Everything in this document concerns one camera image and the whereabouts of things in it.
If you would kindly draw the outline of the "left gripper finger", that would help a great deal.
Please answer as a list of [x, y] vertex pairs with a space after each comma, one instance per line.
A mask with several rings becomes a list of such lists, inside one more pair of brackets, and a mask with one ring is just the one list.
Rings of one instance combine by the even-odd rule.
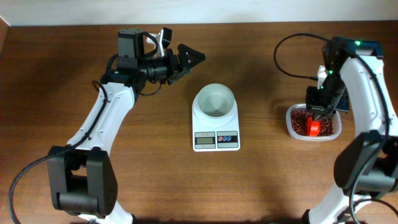
[[177, 72], [174, 73], [173, 75], [171, 75], [169, 77], [169, 79], [167, 80], [167, 84], [168, 85], [172, 85], [175, 82], [179, 81], [181, 78], [183, 78], [185, 75], [189, 74], [192, 70], [191, 69], [187, 69], [187, 70], [182, 70], [181, 72]]
[[193, 50], [184, 44], [179, 44], [177, 49], [178, 60], [183, 70], [191, 69], [206, 59], [204, 53]]

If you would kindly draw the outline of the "red plastic scoop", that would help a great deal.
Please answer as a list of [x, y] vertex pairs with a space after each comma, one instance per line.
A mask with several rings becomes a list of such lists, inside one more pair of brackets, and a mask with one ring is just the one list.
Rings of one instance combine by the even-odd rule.
[[320, 122], [314, 121], [312, 117], [307, 119], [307, 135], [318, 136], [321, 130]]

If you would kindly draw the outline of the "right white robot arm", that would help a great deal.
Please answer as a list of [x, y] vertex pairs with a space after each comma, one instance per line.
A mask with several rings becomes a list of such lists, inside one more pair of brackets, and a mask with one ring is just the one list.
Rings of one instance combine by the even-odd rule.
[[322, 52], [326, 78], [307, 88], [307, 110], [316, 119], [330, 117], [348, 95], [356, 131], [335, 160], [331, 190], [303, 214], [302, 222], [357, 223], [355, 213], [362, 206], [397, 191], [397, 115], [378, 41], [333, 37]]

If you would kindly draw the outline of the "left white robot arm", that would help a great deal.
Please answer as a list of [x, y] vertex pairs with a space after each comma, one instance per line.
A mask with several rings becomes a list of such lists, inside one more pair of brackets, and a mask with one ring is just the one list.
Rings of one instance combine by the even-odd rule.
[[49, 151], [47, 169], [53, 207], [88, 223], [135, 223], [118, 203], [118, 183], [110, 152], [121, 124], [147, 82], [171, 85], [205, 60], [184, 44], [168, 48], [172, 30], [158, 34], [141, 29], [118, 32], [118, 52], [99, 81], [97, 100], [85, 122], [65, 146]]

